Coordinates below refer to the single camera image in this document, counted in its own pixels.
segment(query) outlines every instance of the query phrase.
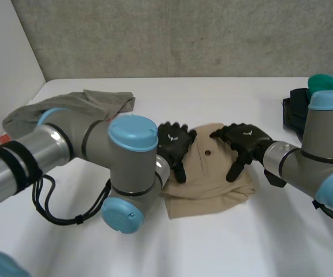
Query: red object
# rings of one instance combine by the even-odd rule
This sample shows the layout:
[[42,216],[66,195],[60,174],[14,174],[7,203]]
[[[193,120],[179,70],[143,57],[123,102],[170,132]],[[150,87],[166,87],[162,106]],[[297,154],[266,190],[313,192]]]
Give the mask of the red object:
[[3,134],[1,137],[0,137],[0,143],[3,144],[3,143],[8,143],[9,141],[11,141],[11,138],[8,134]]

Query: black band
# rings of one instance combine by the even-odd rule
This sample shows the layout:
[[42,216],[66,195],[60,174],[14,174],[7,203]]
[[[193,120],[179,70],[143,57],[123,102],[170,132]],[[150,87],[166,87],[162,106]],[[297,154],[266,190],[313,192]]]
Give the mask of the black band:
[[279,172],[279,176],[281,177],[281,179],[283,179],[282,177],[282,170],[283,170],[283,165],[284,162],[286,161],[286,159],[288,158],[289,155],[291,155],[294,151],[300,150],[300,148],[293,148],[290,151],[288,151],[282,158],[282,160],[279,163],[279,168],[278,168],[278,172]]
[[42,177],[43,172],[39,168],[37,161],[24,145],[22,145],[16,140],[13,140],[8,143],[2,144],[1,146],[10,149],[23,160],[29,172],[27,185],[38,181]]
[[161,188],[162,188],[163,183],[162,183],[162,179],[161,179],[160,174],[158,174],[157,172],[155,172],[155,175],[156,175],[157,179],[160,181]]
[[57,125],[54,125],[53,123],[44,123],[45,125],[48,125],[52,128],[54,128],[56,131],[58,131],[58,133],[60,133],[60,135],[63,137],[63,139],[66,141],[66,144],[68,145],[68,149],[69,149],[69,155],[70,155],[70,160],[72,160],[74,158],[74,149],[73,149],[73,145],[70,142],[69,137],[65,134],[65,132],[58,127]]
[[146,189],[142,192],[123,192],[123,191],[118,190],[117,188],[115,188],[114,186],[111,185],[112,190],[114,190],[115,192],[117,192],[120,195],[124,195],[124,196],[128,196],[128,197],[142,196],[146,193],[149,193],[152,190],[153,187],[154,187],[154,185],[152,184],[152,186],[150,186],[148,189]]
[[333,164],[333,159],[328,159],[328,158],[322,158],[322,157],[318,157],[318,156],[314,156],[314,155],[311,155],[305,151],[301,151],[302,155],[310,160],[315,160],[317,162],[320,162],[320,163],[330,163],[330,164]]
[[13,154],[11,154],[8,150],[2,148],[1,146],[0,146],[0,159],[7,164],[7,166],[10,168],[12,174],[15,177],[15,182],[17,186],[16,193],[25,189],[29,184],[27,176],[25,175],[25,171],[21,166],[20,162],[18,161],[18,159],[16,159]]
[[97,120],[97,121],[93,122],[89,126],[88,130],[86,131],[86,133],[84,135],[83,142],[81,143],[81,155],[83,156],[83,158],[85,160],[88,160],[88,157],[87,157],[87,141],[88,141],[89,135],[91,134],[93,129],[97,126],[97,124],[99,124],[101,122],[103,122],[103,120]]

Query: white wall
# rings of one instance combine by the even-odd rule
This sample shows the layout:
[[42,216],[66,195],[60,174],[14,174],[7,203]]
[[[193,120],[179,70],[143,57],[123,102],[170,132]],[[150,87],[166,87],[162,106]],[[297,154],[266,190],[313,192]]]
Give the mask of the white wall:
[[0,134],[2,120],[45,83],[10,0],[0,0]]

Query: gray concrete wall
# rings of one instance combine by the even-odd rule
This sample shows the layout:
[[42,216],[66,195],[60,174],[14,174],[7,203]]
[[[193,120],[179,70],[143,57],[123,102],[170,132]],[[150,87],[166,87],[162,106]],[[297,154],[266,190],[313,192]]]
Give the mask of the gray concrete wall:
[[333,74],[333,0],[12,0],[47,80]]

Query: green cloth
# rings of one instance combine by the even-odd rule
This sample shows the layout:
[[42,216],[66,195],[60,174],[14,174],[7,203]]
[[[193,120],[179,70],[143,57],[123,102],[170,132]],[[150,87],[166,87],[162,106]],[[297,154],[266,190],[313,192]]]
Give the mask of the green cloth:
[[333,91],[333,77],[326,74],[316,74],[309,78],[307,85],[309,90],[307,97],[311,96],[317,91]]

